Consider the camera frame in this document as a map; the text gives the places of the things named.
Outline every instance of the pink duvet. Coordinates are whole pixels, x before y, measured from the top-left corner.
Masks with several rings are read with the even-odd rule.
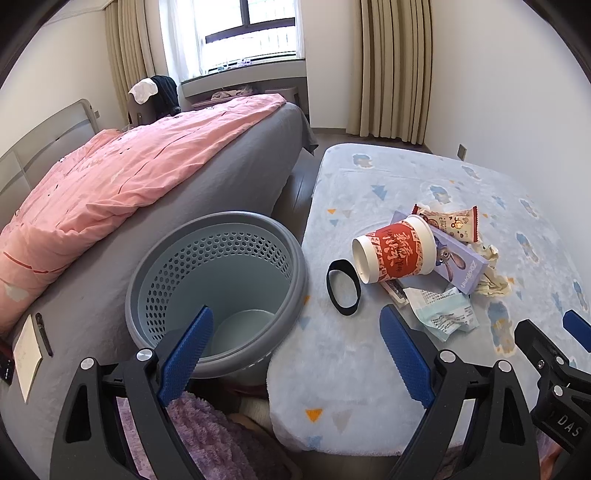
[[[255,95],[104,130],[53,165],[0,234],[0,333],[88,248],[283,103]]]

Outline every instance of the gray plastic trash can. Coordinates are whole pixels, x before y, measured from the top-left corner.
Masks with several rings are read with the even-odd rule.
[[[214,331],[193,378],[258,385],[301,312],[305,287],[304,255],[287,228],[256,213],[214,213],[179,227],[144,257],[125,317],[136,345],[153,348],[207,305]]]

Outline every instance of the window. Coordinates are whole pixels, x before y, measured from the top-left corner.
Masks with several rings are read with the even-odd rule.
[[[194,0],[199,70],[242,59],[296,54],[294,0]]]

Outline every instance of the headboard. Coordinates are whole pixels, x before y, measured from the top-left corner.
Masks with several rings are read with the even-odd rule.
[[[0,231],[59,159],[99,131],[88,100],[52,115],[0,157]]]

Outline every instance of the window sill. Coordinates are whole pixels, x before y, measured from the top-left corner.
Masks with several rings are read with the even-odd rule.
[[[264,80],[306,77],[306,60],[289,56],[259,60],[251,65],[213,72],[182,83],[183,95],[190,97],[233,85],[262,82]]]

